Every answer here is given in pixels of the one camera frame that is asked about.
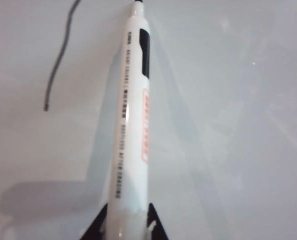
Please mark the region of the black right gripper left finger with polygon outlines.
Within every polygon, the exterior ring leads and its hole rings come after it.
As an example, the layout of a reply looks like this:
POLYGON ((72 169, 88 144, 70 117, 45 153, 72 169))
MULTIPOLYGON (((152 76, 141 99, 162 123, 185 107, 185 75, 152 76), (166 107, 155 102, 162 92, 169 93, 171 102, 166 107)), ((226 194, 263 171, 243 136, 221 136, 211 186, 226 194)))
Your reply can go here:
POLYGON ((107 216, 108 204, 99 211, 93 222, 87 228, 80 240, 101 240, 104 236, 103 224, 107 216))

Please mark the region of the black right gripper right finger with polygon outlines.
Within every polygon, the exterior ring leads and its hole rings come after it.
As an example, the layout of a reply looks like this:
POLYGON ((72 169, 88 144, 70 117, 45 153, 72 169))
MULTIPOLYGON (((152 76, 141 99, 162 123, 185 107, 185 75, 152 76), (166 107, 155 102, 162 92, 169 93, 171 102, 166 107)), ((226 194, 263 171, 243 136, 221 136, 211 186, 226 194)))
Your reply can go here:
POLYGON ((146 215, 145 240, 168 240, 169 237, 152 202, 148 205, 146 215))

